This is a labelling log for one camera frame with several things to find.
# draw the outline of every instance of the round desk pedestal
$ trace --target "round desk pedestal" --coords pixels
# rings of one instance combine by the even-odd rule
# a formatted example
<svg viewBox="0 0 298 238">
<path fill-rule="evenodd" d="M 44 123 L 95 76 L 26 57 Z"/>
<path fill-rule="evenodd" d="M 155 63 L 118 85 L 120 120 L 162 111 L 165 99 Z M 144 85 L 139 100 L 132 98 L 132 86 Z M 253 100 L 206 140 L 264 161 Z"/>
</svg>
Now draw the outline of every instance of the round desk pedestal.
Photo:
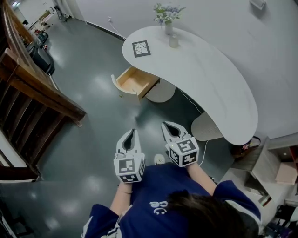
<svg viewBox="0 0 298 238">
<path fill-rule="evenodd" d="M 152 102 L 162 103 L 170 100 L 176 87 L 171 83 L 160 79 L 160 83 L 156 84 L 147 94 L 146 98 Z"/>
<path fill-rule="evenodd" d="M 191 133 L 199 141 L 223 137 L 214 121 L 206 112 L 192 122 Z"/>
</svg>

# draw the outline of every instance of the navy blue shirt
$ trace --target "navy blue shirt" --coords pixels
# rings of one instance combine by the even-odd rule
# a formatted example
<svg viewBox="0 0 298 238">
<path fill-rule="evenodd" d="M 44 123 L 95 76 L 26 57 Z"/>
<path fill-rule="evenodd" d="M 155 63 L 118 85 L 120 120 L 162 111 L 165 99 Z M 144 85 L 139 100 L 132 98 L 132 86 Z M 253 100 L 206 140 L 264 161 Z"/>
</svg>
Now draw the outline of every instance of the navy blue shirt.
<svg viewBox="0 0 298 238">
<path fill-rule="evenodd" d="M 187 237 L 188 221 L 176 211 L 168 211 L 167 197 L 187 190 L 190 194 L 210 196 L 193 181 L 185 168 L 172 163 L 148 166 L 142 181 L 133 184 L 130 209 L 121 220 L 109 208 L 94 205 L 90 219 L 84 227 L 83 238 L 123 237 Z M 232 181 L 220 183 L 214 197 L 228 202 L 245 216 L 259 224 L 261 216 L 257 207 Z"/>
</svg>

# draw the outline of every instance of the black object on floor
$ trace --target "black object on floor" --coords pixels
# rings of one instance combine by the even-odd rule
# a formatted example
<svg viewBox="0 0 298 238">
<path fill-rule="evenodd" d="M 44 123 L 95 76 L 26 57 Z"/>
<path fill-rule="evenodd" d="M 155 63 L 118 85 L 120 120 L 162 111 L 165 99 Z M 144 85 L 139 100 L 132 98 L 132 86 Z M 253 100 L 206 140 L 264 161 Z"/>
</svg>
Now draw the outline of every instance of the black object on floor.
<svg viewBox="0 0 298 238">
<path fill-rule="evenodd" d="M 46 74 L 52 74 L 55 71 L 52 56 L 42 47 L 38 46 L 35 42 L 32 42 L 27 47 L 27 51 L 33 62 Z"/>
<path fill-rule="evenodd" d="M 48 40 L 48 33 L 46 33 L 44 30 L 42 31 L 35 31 L 35 35 L 39 38 L 39 40 L 44 44 Z"/>
</svg>

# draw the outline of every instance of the sleeve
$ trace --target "sleeve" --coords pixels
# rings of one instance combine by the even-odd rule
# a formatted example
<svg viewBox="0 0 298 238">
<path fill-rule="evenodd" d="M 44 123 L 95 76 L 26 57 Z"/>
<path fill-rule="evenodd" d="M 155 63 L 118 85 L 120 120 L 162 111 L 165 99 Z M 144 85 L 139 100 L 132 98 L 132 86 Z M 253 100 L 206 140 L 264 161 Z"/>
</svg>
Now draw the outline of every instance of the sleeve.
<svg viewBox="0 0 298 238">
<path fill-rule="evenodd" d="M 213 197 L 227 202 L 235 208 L 246 227 L 254 234 L 258 234 L 261 224 L 261 213 L 257 206 L 232 181 L 224 181 L 217 185 Z"/>
<path fill-rule="evenodd" d="M 90 213 L 89 221 L 83 228 L 81 238 L 100 238 L 106 236 L 115 227 L 119 216 L 109 208 L 95 204 Z"/>
</svg>

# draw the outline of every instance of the open wooden drawer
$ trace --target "open wooden drawer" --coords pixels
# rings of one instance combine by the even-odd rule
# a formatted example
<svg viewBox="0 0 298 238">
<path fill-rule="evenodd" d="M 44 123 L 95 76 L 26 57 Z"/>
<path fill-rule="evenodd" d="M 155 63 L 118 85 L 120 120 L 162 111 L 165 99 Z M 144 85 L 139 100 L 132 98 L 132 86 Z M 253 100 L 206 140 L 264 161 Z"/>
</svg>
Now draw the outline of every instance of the open wooden drawer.
<svg viewBox="0 0 298 238">
<path fill-rule="evenodd" d="M 136 105 L 140 104 L 140 100 L 150 91 L 158 80 L 159 77 L 133 66 L 128 68 L 117 79 L 112 75 L 112 81 L 119 91 L 119 96 L 129 103 Z"/>
</svg>

